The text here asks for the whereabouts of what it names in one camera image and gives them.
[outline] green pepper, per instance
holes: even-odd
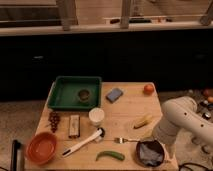
[[[96,161],[102,156],[111,156],[121,161],[125,159],[125,156],[122,153],[116,151],[101,151],[97,154]]]

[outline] white brush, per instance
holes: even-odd
[[[104,137],[104,134],[105,134],[104,129],[98,128],[98,130],[96,132],[94,132],[90,137],[88,137],[84,141],[81,141],[80,143],[70,147],[69,149],[65,150],[62,153],[62,156],[63,157],[69,156],[70,154],[77,151],[78,149],[80,149],[83,145],[87,144],[88,142],[93,141],[93,140],[95,140],[96,138],[99,138],[99,137]]]

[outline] green tray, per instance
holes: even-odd
[[[47,106],[53,110],[91,110],[101,105],[101,78],[58,76],[51,91]],[[78,92],[90,92],[89,101],[79,100]]]

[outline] white cup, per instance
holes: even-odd
[[[102,121],[104,120],[104,116],[105,113],[101,108],[96,107],[89,111],[89,119],[96,127],[101,125]]]

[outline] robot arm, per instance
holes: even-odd
[[[213,145],[213,124],[196,114],[197,104],[190,97],[171,99],[162,104],[163,117],[153,129],[153,136],[172,146],[181,128],[192,132],[209,145]]]

